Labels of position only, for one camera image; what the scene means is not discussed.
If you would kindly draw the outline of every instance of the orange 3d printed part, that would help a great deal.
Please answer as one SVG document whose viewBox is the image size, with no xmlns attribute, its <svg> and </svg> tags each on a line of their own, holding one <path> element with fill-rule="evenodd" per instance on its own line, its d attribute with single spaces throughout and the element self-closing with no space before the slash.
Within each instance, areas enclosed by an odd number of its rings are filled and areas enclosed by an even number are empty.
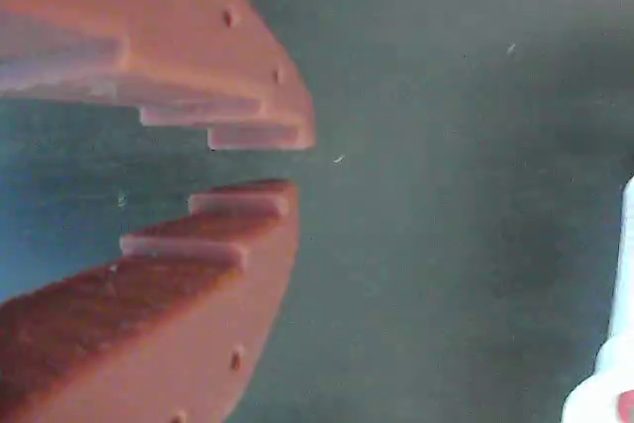
<svg viewBox="0 0 634 423">
<path fill-rule="evenodd" d="M 0 0 L 0 95 L 133 106 L 212 149 L 304 149 L 311 101 L 248 0 Z"/>
<path fill-rule="evenodd" d="M 224 420 L 288 283 L 296 202 L 285 181 L 193 195 L 123 258 L 0 305 L 0 422 Z"/>
</svg>

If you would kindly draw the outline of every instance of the small hole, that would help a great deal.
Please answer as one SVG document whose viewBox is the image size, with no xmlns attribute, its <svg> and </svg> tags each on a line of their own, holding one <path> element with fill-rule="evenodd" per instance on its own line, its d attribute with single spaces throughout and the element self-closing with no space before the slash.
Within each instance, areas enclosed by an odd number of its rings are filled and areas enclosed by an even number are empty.
<svg viewBox="0 0 634 423">
<path fill-rule="evenodd" d="M 187 413 L 179 411 L 169 419 L 169 423 L 187 423 Z"/>
<path fill-rule="evenodd" d="M 232 371 L 238 371 L 242 367 L 242 360 L 245 356 L 245 348 L 238 346 L 234 349 L 234 353 L 231 355 L 231 361 L 229 362 L 229 369 Z"/>
<path fill-rule="evenodd" d="M 284 82 L 284 70 L 279 66 L 273 71 L 273 81 L 277 84 Z"/>
<path fill-rule="evenodd" d="M 240 25 L 242 19 L 240 18 L 240 14 L 238 14 L 235 10 L 225 9 L 222 13 L 222 20 L 225 22 L 227 27 L 233 29 L 234 27 L 238 27 Z"/>
</svg>

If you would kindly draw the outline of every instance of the white object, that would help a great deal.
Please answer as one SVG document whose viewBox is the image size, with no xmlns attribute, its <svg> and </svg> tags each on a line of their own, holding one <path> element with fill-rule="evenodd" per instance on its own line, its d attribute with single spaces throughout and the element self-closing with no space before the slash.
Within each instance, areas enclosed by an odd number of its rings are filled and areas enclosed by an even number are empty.
<svg viewBox="0 0 634 423">
<path fill-rule="evenodd" d="M 562 423 L 634 423 L 634 394 L 621 396 L 634 390 L 633 261 L 634 178 L 623 192 L 621 243 L 608 340 L 598 352 L 594 375 L 566 400 Z"/>
</svg>

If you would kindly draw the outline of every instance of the gray-green background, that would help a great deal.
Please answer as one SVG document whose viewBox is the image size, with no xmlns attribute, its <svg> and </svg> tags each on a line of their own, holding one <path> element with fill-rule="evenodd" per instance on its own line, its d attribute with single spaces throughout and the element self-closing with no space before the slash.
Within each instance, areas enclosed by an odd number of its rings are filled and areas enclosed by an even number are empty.
<svg viewBox="0 0 634 423">
<path fill-rule="evenodd" d="M 291 177 L 297 268 L 231 423 L 559 421 L 607 326 L 634 0 L 253 2 L 319 146 L 211 153 L 131 110 L 3 101 L 0 298 L 117 257 L 190 192 Z"/>
</svg>

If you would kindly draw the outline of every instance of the red tip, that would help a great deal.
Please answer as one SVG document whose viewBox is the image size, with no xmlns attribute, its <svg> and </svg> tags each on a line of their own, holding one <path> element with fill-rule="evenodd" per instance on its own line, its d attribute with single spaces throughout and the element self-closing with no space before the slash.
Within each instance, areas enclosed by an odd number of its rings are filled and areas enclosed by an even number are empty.
<svg viewBox="0 0 634 423">
<path fill-rule="evenodd" d="M 634 418 L 634 390 L 621 393 L 618 397 L 618 416 L 622 423 L 630 423 Z"/>
</svg>

